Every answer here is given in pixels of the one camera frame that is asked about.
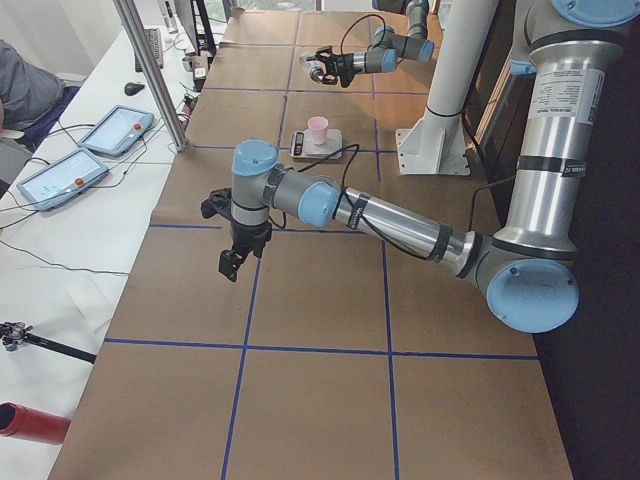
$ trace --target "gray clothing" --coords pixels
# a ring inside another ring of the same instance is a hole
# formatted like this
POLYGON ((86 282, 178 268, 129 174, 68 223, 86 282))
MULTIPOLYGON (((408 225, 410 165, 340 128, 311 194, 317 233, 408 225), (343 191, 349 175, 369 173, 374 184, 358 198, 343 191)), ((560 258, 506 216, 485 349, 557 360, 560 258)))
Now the gray clothing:
POLYGON ((4 128, 24 130, 33 125, 62 97, 58 77, 22 60, 18 52, 0 40, 0 100, 4 128))

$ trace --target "red tube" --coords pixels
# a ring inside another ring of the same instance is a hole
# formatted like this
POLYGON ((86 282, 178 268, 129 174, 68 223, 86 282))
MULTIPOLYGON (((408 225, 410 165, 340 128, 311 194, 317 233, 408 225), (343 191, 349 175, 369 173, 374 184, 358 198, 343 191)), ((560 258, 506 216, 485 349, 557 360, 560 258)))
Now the red tube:
POLYGON ((64 441, 71 420, 32 408, 0 405, 0 435, 33 442, 59 445, 64 441))

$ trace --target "silver pole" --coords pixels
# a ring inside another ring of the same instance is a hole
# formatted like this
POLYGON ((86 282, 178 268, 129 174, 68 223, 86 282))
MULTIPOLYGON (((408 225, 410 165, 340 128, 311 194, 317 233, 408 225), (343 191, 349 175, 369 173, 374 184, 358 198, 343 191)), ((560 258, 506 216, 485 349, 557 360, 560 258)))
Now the silver pole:
POLYGON ((167 90, 167 85, 162 78, 160 67, 158 67, 151 52, 151 47, 144 35, 144 26, 142 25, 142 20, 140 19, 140 14, 136 9, 135 3, 133 0, 113 0, 113 3, 118 11, 118 15, 120 15, 127 36, 131 41, 133 51, 140 60, 142 72, 147 79, 156 105, 160 109, 160 115, 162 115, 167 130, 169 130, 176 150, 181 152, 187 145, 187 137, 176 115, 171 96, 167 90))

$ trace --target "computer mouse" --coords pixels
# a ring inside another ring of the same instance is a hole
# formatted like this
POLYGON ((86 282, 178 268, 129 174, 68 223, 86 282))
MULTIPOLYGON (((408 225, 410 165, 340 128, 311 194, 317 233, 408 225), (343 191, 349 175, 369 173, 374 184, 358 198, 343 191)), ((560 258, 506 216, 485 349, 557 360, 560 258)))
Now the computer mouse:
POLYGON ((124 94, 131 97, 144 88, 142 83, 129 82, 124 86, 124 94))

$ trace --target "dark pants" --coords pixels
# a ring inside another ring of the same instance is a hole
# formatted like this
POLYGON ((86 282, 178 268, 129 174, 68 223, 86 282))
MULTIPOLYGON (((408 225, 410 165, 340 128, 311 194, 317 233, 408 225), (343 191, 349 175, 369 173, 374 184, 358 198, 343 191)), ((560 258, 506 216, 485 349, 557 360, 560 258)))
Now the dark pants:
POLYGON ((80 87, 66 87, 62 94, 62 98, 49 110, 43 117, 41 117, 36 123, 27 127, 19 142, 27 147, 32 152, 42 143, 47 137, 51 128, 55 125, 60 118, 60 115, 67 108, 73 97, 78 93, 80 87))

